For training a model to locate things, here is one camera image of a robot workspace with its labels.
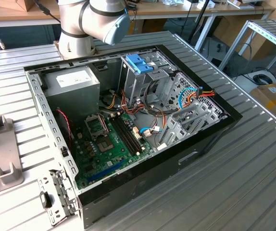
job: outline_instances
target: motherboard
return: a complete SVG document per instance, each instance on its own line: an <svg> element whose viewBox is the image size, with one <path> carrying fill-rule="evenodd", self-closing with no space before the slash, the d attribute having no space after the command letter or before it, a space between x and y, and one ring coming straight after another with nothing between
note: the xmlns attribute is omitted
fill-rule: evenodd
<svg viewBox="0 0 276 231"><path fill-rule="evenodd" d="M107 118L96 115L86 121L73 131L72 154L79 168L79 189L154 152L143 137L137 137L135 125L126 113Z"/></svg>

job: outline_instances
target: yellow wire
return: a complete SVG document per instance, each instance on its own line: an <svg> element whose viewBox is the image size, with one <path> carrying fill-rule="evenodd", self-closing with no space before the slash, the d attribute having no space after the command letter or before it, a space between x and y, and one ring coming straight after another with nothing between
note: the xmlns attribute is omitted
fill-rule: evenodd
<svg viewBox="0 0 276 231"><path fill-rule="evenodd" d="M113 95L113 101L110 104L110 106L106 107L107 109L111 109L114 106L114 100L115 100L116 94Z"/></svg>

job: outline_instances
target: slotted aluminum surface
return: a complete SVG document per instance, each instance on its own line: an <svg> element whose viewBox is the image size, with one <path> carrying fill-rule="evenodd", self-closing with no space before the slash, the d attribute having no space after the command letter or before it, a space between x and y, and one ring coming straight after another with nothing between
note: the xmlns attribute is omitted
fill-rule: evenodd
<svg viewBox="0 0 276 231"><path fill-rule="evenodd" d="M101 53L163 44L242 113L205 156L93 225L92 231L276 230L276 120L170 32L126 36ZM23 66L60 60L54 46L0 51L0 114L14 120L25 181L0 193L0 230L50 230L37 178L58 168ZM56 230L81 230L71 217Z"/></svg>
<svg viewBox="0 0 276 231"><path fill-rule="evenodd" d="M248 27L276 44L276 20L252 20Z"/></svg>

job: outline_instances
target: wooden table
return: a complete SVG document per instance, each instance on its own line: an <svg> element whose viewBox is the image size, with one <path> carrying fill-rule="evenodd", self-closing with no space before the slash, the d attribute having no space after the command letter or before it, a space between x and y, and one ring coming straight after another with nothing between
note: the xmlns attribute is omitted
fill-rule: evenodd
<svg viewBox="0 0 276 231"><path fill-rule="evenodd" d="M60 18L59 7L55 0L41 0L40 2L46 6L55 17ZM188 10L189 6L187 4L166 6L160 2L141 2L138 4L136 19L181 18L187 16ZM207 9L204 16L207 16L208 20L203 28L195 49L198 51L200 50L215 17L224 15L262 14L262 19L266 19L273 10L274 8L269 5L256 7L255 9L239 10L228 4L217 4L214 8ZM128 13L131 18L134 18L134 13L132 11L129 11ZM200 10L198 8L192 8L189 17L197 17L199 13ZM40 11L37 6L34 6L28 12L15 11L0 7L0 27L49 25L57 23L56 20Z"/></svg>

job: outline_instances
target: gray power supply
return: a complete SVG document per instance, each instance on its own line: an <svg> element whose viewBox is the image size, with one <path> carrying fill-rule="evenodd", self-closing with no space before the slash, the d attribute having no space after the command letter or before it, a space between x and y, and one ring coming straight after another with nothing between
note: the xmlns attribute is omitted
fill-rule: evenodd
<svg viewBox="0 0 276 231"><path fill-rule="evenodd" d="M44 81L48 87L45 96L52 110L62 105L62 111L73 121L98 111L100 82L88 66L49 73Z"/></svg>

